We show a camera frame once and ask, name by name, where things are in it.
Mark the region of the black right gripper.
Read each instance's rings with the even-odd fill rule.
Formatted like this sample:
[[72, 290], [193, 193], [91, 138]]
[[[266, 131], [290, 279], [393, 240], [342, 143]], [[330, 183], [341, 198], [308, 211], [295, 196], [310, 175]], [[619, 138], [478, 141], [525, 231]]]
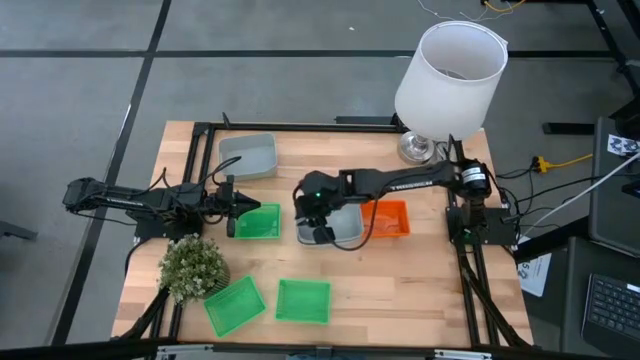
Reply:
[[[320, 171], [312, 171], [304, 176], [293, 190], [297, 227], [313, 229], [311, 218], [324, 218], [345, 205], [341, 180]], [[317, 245], [333, 244], [336, 240], [331, 227], [319, 226], [313, 230]]]

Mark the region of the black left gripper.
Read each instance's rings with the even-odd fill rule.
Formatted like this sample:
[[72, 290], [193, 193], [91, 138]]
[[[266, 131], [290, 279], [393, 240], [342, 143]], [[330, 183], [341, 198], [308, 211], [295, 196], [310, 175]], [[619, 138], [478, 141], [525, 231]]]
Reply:
[[204, 199], [204, 216], [220, 216], [216, 221], [206, 220], [211, 225], [227, 218], [226, 235], [233, 238], [236, 231], [236, 217], [241, 217], [260, 207], [260, 201], [240, 192], [234, 193], [234, 176], [228, 175], [226, 180], [218, 185], [216, 192]]

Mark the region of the green plastic mesh basket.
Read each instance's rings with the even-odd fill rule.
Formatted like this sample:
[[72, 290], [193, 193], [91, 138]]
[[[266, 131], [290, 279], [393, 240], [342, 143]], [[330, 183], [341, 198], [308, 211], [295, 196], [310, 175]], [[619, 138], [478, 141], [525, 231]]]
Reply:
[[235, 237], [248, 240], [278, 239], [281, 235], [281, 206], [263, 203], [236, 221]]
[[215, 335], [224, 338], [266, 311], [266, 304], [251, 275], [235, 281], [204, 301]]
[[275, 319], [327, 325], [330, 321], [331, 284], [324, 281], [281, 279]]

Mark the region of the orange plastic mesh basket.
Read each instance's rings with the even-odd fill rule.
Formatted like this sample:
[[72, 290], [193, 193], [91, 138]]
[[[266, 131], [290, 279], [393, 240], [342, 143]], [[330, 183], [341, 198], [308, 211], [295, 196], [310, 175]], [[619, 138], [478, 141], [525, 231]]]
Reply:
[[411, 233], [407, 203], [404, 200], [380, 200], [376, 208], [373, 238], [398, 238]]

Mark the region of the artificial plant in striped pot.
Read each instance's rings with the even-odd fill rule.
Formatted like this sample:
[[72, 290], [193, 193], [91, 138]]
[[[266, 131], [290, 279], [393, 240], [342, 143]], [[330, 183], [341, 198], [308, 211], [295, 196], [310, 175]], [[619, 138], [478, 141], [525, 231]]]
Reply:
[[229, 265], [215, 240], [198, 233], [170, 240], [159, 268], [160, 287], [178, 304], [206, 299], [231, 282]]

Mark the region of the silver table lamp white shade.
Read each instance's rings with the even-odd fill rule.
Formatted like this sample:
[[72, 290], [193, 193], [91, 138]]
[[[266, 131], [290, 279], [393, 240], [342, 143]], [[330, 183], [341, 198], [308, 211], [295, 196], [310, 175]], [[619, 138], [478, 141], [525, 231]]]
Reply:
[[427, 163], [437, 142], [481, 129], [508, 60], [508, 41], [477, 23], [445, 21], [426, 30], [394, 99], [408, 128], [398, 144], [403, 160]]

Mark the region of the white paper sheet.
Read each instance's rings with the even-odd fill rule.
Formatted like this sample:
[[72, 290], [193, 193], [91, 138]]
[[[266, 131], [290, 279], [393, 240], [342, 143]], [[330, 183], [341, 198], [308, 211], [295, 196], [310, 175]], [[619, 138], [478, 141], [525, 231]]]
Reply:
[[536, 297], [543, 296], [551, 258], [552, 254], [547, 253], [517, 265], [520, 287], [524, 292]]

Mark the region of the black stand foot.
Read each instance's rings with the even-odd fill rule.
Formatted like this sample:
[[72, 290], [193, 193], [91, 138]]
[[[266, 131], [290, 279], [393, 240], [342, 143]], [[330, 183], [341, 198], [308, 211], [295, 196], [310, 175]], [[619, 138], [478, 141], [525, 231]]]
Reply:
[[0, 238], [17, 237], [24, 240], [34, 240], [37, 235], [37, 232], [0, 220]]

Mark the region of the black floor bar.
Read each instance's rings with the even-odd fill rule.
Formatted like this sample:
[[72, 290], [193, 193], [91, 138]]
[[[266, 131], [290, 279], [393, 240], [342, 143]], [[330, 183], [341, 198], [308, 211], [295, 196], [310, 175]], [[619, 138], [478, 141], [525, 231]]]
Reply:
[[595, 132], [594, 124], [546, 122], [542, 130], [547, 135], [589, 136]]

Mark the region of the dark grey desk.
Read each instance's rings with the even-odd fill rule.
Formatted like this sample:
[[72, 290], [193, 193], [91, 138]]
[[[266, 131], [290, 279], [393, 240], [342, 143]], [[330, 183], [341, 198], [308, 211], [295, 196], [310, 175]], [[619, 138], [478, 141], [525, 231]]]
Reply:
[[[592, 161], [592, 175], [597, 178], [634, 156], [608, 152], [609, 134], [620, 136], [613, 120], [600, 118], [595, 127]], [[640, 257], [640, 158], [590, 193], [589, 232], [596, 242]]]

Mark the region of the black computer keyboard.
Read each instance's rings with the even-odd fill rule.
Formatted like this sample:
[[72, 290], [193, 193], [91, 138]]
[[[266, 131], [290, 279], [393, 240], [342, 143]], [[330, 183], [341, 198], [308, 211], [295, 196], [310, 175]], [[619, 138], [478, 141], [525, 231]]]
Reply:
[[581, 337], [609, 356], [640, 360], [640, 285], [591, 274]]

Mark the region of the printed marker tag sheet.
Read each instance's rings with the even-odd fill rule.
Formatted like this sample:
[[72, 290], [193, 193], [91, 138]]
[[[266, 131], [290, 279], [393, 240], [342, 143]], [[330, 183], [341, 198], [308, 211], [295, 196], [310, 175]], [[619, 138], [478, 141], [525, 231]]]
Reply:
[[618, 156], [633, 156], [640, 152], [640, 141], [609, 134], [607, 151]]

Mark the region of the black metal floor stand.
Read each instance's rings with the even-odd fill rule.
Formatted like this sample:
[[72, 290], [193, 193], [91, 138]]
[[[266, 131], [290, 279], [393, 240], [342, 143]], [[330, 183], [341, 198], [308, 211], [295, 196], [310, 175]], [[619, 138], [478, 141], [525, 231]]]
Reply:
[[629, 58], [622, 52], [616, 39], [611, 32], [604, 17], [600, 14], [594, 0], [499, 0], [515, 9], [519, 5], [529, 3], [539, 4], [561, 4], [561, 5], [582, 5], [585, 6], [593, 18], [598, 31], [604, 40], [606, 50], [517, 50], [511, 51], [510, 55], [515, 58], [544, 59], [612, 59], [616, 64], [616, 72], [624, 77], [634, 94], [640, 92], [640, 83], [632, 74]]

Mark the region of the black aluminium table frame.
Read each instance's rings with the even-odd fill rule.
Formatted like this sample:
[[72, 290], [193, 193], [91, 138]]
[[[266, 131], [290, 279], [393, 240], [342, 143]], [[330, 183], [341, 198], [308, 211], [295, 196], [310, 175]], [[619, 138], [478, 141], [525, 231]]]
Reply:
[[[220, 225], [205, 233], [216, 240], [234, 278], [251, 276], [265, 310], [226, 337], [215, 334], [201, 303], [191, 303], [174, 319], [165, 311], [157, 335], [162, 355], [209, 352], [399, 355], [420, 358], [521, 360], [525, 349], [490, 337], [491, 322], [470, 295], [459, 272], [462, 257], [446, 226], [444, 191], [431, 188], [402, 194], [410, 233], [375, 239], [356, 252], [305, 246], [296, 239], [291, 192], [307, 172], [341, 168], [401, 166], [398, 132], [391, 126], [331, 124], [215, 123], [214, 145], [224, 139], [270, 133], [278, 168], [272, 178], [251, 180], [240, 190], [282, 209], [276, 240], [235, 240]], [[279, 321], [278, 284], [283, 278], [319, 279], [331, 285], [326, 325]]]

